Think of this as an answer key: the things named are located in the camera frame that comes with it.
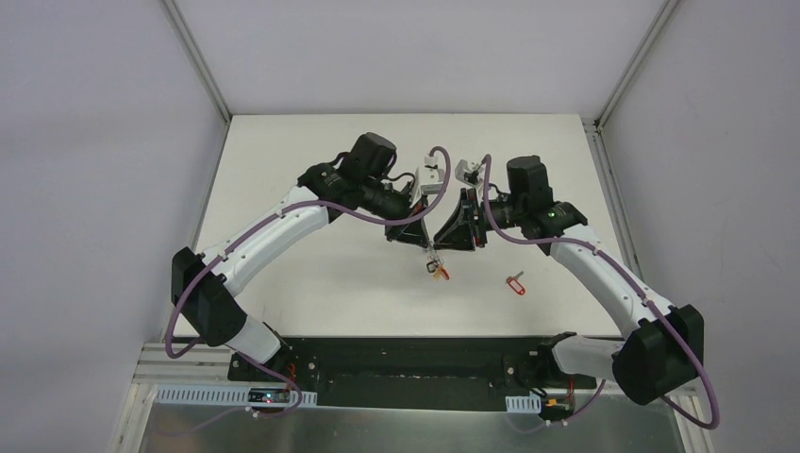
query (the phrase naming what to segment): wire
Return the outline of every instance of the wire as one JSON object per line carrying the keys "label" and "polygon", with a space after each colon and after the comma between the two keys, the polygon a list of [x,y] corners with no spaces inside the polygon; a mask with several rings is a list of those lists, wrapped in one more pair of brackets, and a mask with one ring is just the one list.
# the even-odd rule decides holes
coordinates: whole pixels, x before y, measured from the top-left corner
{"label": "wire", "polygon": [[497,192],[498,195],[502,193],[500,192],[500,189],[497,187],[497,184],[489,184],[489,188],[494,189],[494,191]]}
{"label": "wire", "polygon": [[344,156],[347,156],[348,154],[350,154],[350,153],[348,153],[347,151],[341,152],[341,153],[336,155],[335,159],[333,159],[332,161],[328,162],[327,164],[330,165],[331,167],[335,167],[335,166],[339,165],[339,162],[341,162],[342,159],[344,159]]}
{"label": "wire", "polygon": [[[295,382],[297,380],[297,368],[294,366],[294,363],[290,363],[289,366],[286,367],[286,369],[289,370],[290,374],[289,379],[291,379],[292,382]],[[284,390],[289,390],[289,384],[286,385],[286,388]]]}
{"label": "wire", "polygon": [[411,185],[413,186],[413,184],[416,184],[416,182],[417,182],[417,176],[415,176],[415,175],[414,175],[412,172],[405,172],[405,173],[401,173],[400,175],[397,175],[397,176],[395,176],[395,177],[388,177],[388,176],[386,176],[386,178],[385,178],[385,179],[386,179],[387,181],[396,182],[396,181],[398,181],[398,180],[399,180],[401,177],[403,177],[403,176],[411,176],[411,180],[413,181],[413,183],[412,183]]}
{"label": "wire", "polygon": [[490,207],[489,201],[489,175],[492,171],[492,156],[486,155],[483,158],[483,163],[486,165],[486,170],[484,171],[484,185],[483,185],[483,208],[486,213],[486,218],[489,220],[490,225],[492,225],[492,229],[497,233],[498,236],[509,241],[511,243],[519,243],[519,244],[534,244],[534,245],[541,245],[545,243],[575,243],[586,247],[592,253],[596,253],[597,256],[605,260],[608,265],[610,265],[624,280],[625,282],[633,289],[634,293],[642,300],[642,303],[650,309],[651,312],[656,316],[656,318],[664,325],[670,335],[675,339],[678,343],[680,348],[689,358],[689,361],[694,366],[694,369],[697,371],[697,375],[700,377],[700,380],[703,382],[703,387],[706,388],[706,394],[708,395],[708,402],[711,407],[711,420],[709,422],[703,422],[695,417],[693,417],[688,412],[684,411],[680,408],[675,402],[669,399],[666,396],[662,396],[661,399],[667,403],[671,408],[675,411],[686,417],[687,420],[694,423],[700,428],[705,429],[715,429],[720,425],[720,407],[719,402],[717,401],[717,394],[714,392],[714,388],[711,385],[711,379],[708,377],[708,373],[706,369],[703,367],[703,363],[697,359],[697,356],[692,351],[692,348],[686,343],[683,337],[677,333],[675,328],[670,324],[670,322],[661,314],[661,311],[656,307],[656,304],[647,297],[647,293],[644,292],[644,289],[639,286],[636,280],[627,272],[627,270],[623,267],[622,264],[617,262],[611,255],[606,253],[601,249],[597,249],[594,244],[588,243],[586,241],[581,241],[575,238],[542,238],[542,239],[518,239],[506,234],[500,226],[497,225],[497,222],[494,220],[494,216],[492,215],[492,208]]}
{"label": "wire", "polygon": [[532,394],[538,396],[541,399],[547,398],[547,392],[542,387],[533,387],[528,389]]}
{"label": "wire", "polygon": [[567,392],[567,396],[564,398],[568,404],[575,405],[575,378],[570,377],[570,390]]}
{"label": "wire", "polygon": [[[580,409],[575,411],[575,413],[573,413],[569,417],[561,420],[561,425],[566,427],[568,422],[573,422],[581,413],[586,411],[586,409],[588,409],[592,404],[594,404],[594,401],[597,400],[597,396],[599,396],[603,392],[603,389],[605,387],[606,387],[606,380],[603,379],[603,380],[600,381],[600,385],[597,386],[597,391],[594,392],[594,394],[592,395],[591,398],[589,398],[589,401],[587,401],[586,404],[581,406]],[[506,416],[506,422],[508,423],[508,425],[512,429],[514,429],[515,431],[517,431],[520,434],[533,434],[534,432],[537,432],[537,431],[539,431],[539,430],[541,430],[543,428],[549,428],[550,427],[550,425],[548,425],[546,423],[542,423],[541,425],[538,425],[537,427],[531,428],[531,429],[517,428],[517,426],[514,425],[513,423],[511,423],[511,420],[508,419],[508,415]]]}
{"label": "wire", "polygon": [[162,436],[162,437],[182,437],[182,436],[186,436],[186,435],[192,434],[193,432],[198,431],[198,430],[200,430],[202,428],[205,428],[208,425],[211,425],[213,423],[216,423],[216,422],[222,420],[223,418],[228,416],[230,413],[233,413],[235,411],[246,411],[246,407],[237,406],[235,408],[230,408],[230,409],[228,409],[226,411],[222,411],[222,412],[214,415],[213,417],[209,418],[205,422],[198,423],[197,425],[195,425],[195,426],[193,426],[193,427],[191,427],[189,429],[186,429],[184,431],[163,431],[163,430],[161,430],[161,428],[158,427],[158,421],[154,420],[153,432],[155,432],[157,435]]}

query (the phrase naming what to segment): metal frame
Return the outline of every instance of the metal frame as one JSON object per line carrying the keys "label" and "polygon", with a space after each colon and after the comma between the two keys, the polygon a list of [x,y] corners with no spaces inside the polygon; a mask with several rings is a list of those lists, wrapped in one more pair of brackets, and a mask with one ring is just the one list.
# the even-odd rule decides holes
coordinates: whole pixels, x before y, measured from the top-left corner
{"label": "metal frame", "polygon": [[181,47],[183,47],[183,51],[186,53],[186,57],[189,58],[189,62],[197,73],[197,78],[200,79],[200,83],[202,83],[203,88],[206,89],[208,97],[211,99],[211,102],[214,103],[214,107],[217,109],[223,122],[225,122],[226,125],[230,124],[230,119],[232,117],[230,109],[220,91],[220,87],[211,74],[211,70],[208,68],[206,59],[203,58],[203,53],[200,52],[200,48],[194,40],[192,31],[189,29],[189,25],[186,23],[183,13],[180,12],[177,0],[159,0],[159,2],[161,3],[164,15],[175,31],[175,35]]}
{"label": "metal frame", "polygon": [[[220,171],[220,162],[223,159],[223,150],[225,149],[225,142],[227,142],[227,134],[230,132],[230,123],[225,123],[225,136],[220,142],[220,150],[217,152],[217,161],[214,163],[214,171],[211,173],[211,179],[208,182],[206,189],[206,196],[203,198],[203,207],[200,209],[200,216],[197,219],[197,224],[189,239],[189,245],[192,249],[197,248],[197,241],[200,239],[200,229],[203,227],[203,221],[206,219],[206,212],[208,211],[208,202],[211,199],[211,191],[214,189],[214,181],[217,179],[217,173]],[[170,315],[172,314],[172,306],[169,304],[164,305],[164,312],[160,318],[160,331],[158,332],[158,339],[164,341],[167,334],[167,325],[169,324]]]}
{"label": "metal frame", "polygon": [[[142,348],[133,382],[128,390],[122,416],[116,428],[112,453],[137,453],[142,445],[159,384],[185,384],[197,386],[230,386],[240,388],[282,386],[282,382],[230,382],[226,380],[227,366],[232,352],[225,347],[199,344],[183,357],[167,357],[162,343],[148,343]],[[594,390],[576,389],[576,394],[593,394]],[[620,387],[610,382],[604,394],[623,394]],[[681,387],[671,393],[674,402],[694,416],[703,416],[697,393],[692,386]],[[675,419],[687,453],[714,453],[708,431],[684,420],[677,412]]]}
{"label": "metal frame", "polygon": [[633,53],[633,57],[625,67],[623,75],[620,77],[620,81],[617,82],[617,85],[611,92],[611,96],[608,97],[608,101],[606,101],[605,106],[603,106],[600,116],[595,122],[599,132],[603,132],[603,127],[606,126],[608,118],[611,117],[611,114],[617,108],[627,90],[631,87],[631,85],[633,85],[636,75],[639,73],[642,65],[647,60],[647,57],[649,57],[652,53],[654,45],[661,36],[661,32],[664,30],[667,24],[670,23],[670,20],[673,18],[677,7],[679,7],[682,2],[683,0],[665,0],[663,5],[661,5],[661,9],[658,11],[658,14],[656,14],[656,17],[650,24],[647,32],[644,33],[642,42],[639,43],[639,47],[637,47],[636,51]]}
{"label": "metal frame", "polygon": [[628,269],[633,271],[636,277],[642,278],[642,269],[639,266],[639,258],[636,256],[636,248],[627,223],[625,201],[614,176],[614,171],[611,168],[603,136],[597,132],[597,127],[593,122],[584,120],[583,129],[586,132],[589,149],[592,151],[594,168],[600,177],[600,186],[603,190],[603,196],[606,198],[608,211],[611,214],[611,222],[614,225],[614,232],[617,236],[617,243],[620,245],[623,262]]}
{"label": "metal frame", "polygon": [[[208,97],[214,103],[220,117],[226,125],[230,125],[232,112],[230,111],[219,86],[214,80],[213,74],[203,58],[197,42],[195,41],[189,25],[177,0],[159,0],[164,10],[164,14],[175,30],[175,34],[181,43],[187,57],[192,63],[197,77],[203,84],[208,93]],[[650,25],[639,47],[636,49],[630,62],[625,67],[623,74],[611,93],[601,114],[594,120],[584,120],[584,129],[587,140],[592,151],[592,158],[595,162],[604,195],[608,202],[608,208],[612,215],[615,225],[617,239],[623,252],[625,264],[641,276],[641,269],[636,257],[633,241],[630,237],[630,230],[625,214],[625,203],[620,193],[619,186],[614,176],[611,163],[608,158],[606,147],[603,143],[603,128],[608,122],[616,107],[621,102],[627,90],[634,83],[635,78],[643,63],[652,52],[654,44],[657,42],[662,30],[674,17],[677,7],[682,0],[665,0],[653,23]],[[214,175],[219,169],[219,161]],[[192,244],[196,244],[200,225],[202,225],[213,179],[209,183],[206,193],[203,211],[200,216],[198,227],[192,234]],[[123,411],[118,422],[110,451],[114,453],[135,453],[139,451],[144,435],[145,426],[153,405],[159,384],[186,384],[186,385],[215,385],[215,386],[242,386],[245,382],[229,382],[227,380],[227,366],[230,362],[232,352],[227,348],[214,348],[206,345],[198,345],[195,349],[178,360],[171,360],[164,352],[163,343],[149,343],[142,348],[139,363],[128,390],[127,399],[123,406]],[[255,386],[270,385],[270,383],[254,382]],[[591,390],[576,390],[577,394],[592,393]],[[622,390],[613,383],[607,385],[605,394],[621,394]],[[683,387],[670,396],[673,401],[683,409],[695,416],[702,417],[697,393],[693,387]],[[688,453],[713,453],[714,448],[711,443],[708,431],[698,428],[679,414],[675,413],[678,429],[681,434],[684,448]]]}

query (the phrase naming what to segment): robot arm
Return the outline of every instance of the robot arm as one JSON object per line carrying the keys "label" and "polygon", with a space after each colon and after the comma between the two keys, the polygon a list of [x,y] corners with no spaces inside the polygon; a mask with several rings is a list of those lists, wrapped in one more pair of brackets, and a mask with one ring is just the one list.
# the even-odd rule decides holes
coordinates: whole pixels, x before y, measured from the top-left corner
{"label": "robot arm", "polygon": [[[533,380],[546,381],[562,373],[613,380],[634,402],[647,404],[697,377],[690,358],[650,308],[643,305],[632,284],[644,290],[646,299],[653,302],[653,307],[702,362],[704,325],[700,313],[691,305],[676,308],[603,251],[586,217],[572,204],[553,199],[546,168],[539,157],[510,160],[510,193],[498,192],[495,199],[484,200],[480,206],[476,195],[488,193],[484,188],[484,167],[462,161],[456,169],[456,178],[472,188],[462,189],[457,213],[435,235],[438,248],[475,250],[487,242],[488,230],[498,229],[498,234],[505,236],[503,229],[519,227],[527,241],[510,239],[537,243],[545,255],[566,267],[600,302],[622,334],[622,341],[574,333],[554,337],[540,346],[538,357],[548,361],[548,366]],[[474,215],[465,216],[464,212]]]}
{"label": "robot arm", "polygon": [[[336,203],[350,210],[364,208],[384,219],[403,219],[413,212],[414,199],[442,188],[443,171],[436,159],[425,158],[416,178],[403,191],[396,191],[383,179],[397,159],[396,148],[388,140],[367,133],[356,141],[349,153],[334,162],[314,165],[298,178],[276,205],[232,237],[195,255],[189,248],[173,257],[173,303],[177,305],[190,282],[207,266],[213,265],[186,299],[181,313],[208,345],[226,344],[260,363],[268,361],[281,347],[281,339],[271,328],[247,315],[234,297],[267,264],[294,243],[334,220],[341,212],[314,204]],[[283,210],[297,203],[307,206]],[[262,228],[259,224],[274,218]],[[226,250],[235,244],[235,251]]]}

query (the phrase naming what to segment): white wall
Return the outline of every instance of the white wall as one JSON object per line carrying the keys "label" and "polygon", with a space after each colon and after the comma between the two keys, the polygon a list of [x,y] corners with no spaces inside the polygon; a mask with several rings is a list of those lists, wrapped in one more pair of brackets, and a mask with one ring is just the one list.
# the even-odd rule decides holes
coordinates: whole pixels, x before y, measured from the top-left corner
{"label": "white wall", "polygon": [[105,451],[224,127],[156,0],[0,17],[0,451]]}
{"label": "white wall", "polygon": [[180,0],[231,110],[600,113],[663,0]]}
{"label": "white wall", "polygon": [[717,451],[800,445],[798,18],[687,0],[605,134],[646,278],[706,318]]}

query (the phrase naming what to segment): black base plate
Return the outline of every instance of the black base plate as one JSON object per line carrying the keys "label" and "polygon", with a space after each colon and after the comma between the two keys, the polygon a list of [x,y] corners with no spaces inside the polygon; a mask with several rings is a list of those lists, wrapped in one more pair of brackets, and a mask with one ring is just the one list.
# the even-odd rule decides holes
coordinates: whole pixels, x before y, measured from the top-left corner
{"label": "black base plate", "polygon": [[[544,384],[521,374],[539,368],[537,345],[548,338],[285,337],[292,349],[279,353],[274,366],[287,376],[294,364],[297,384],[317,393],[318,406],[504,411],[507,395]],[[577,389],[596,387],[593,377],[572,378]],[[228,379],[276,381],[238,354]],[[569,379],[550,376],[546,385],[567,388]]]}

